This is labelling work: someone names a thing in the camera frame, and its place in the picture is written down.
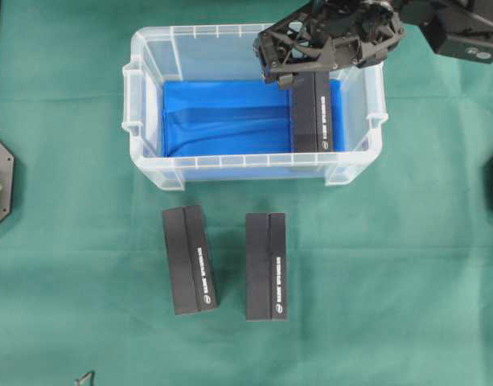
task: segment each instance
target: transparent storage box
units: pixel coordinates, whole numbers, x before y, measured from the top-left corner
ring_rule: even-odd
[[[148,27],[132,38],[123,67],[125,107],[132,161],[164,191],[183,191],[185,182],[230,179],[325,179],[327,186],[355,179],[382,150],[381,126],[388,114],[382,65],[331,72],[341,81],[346,151],[162,157],[162,89],[183,80],[258,80],[261,68],[253,40],[269,24]]]

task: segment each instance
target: black robotic arm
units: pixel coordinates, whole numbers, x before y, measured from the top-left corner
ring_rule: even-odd
[[[313,0],[254,43],[267,83],[289,88],[300,72],[378,64],[417,25],[434,52],[493,62],[493,0]]]

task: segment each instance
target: black rectangular box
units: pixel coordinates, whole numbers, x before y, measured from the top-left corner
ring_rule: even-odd
[[[175,314],[217,307],[203,213],[200,206],[162,212]]]
[[[298,74],[290,90],[293,153],[332,151],[331,90],[328,72]]]
[[[246,215],[246,319],[287,319],[286,215]]]

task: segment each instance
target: green cloth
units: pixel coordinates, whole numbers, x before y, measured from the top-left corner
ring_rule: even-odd
[[[493,65],[415,27],[385,64],[356,181],[188,183],[129,159],[121,67],[144,26],[274,21],[303,2],[2,0],[0,386],[493,385]],[[175,317],[160,211],[199,203],[218,310]],[[244,215],[288,220],[290,320],[244,320]]]

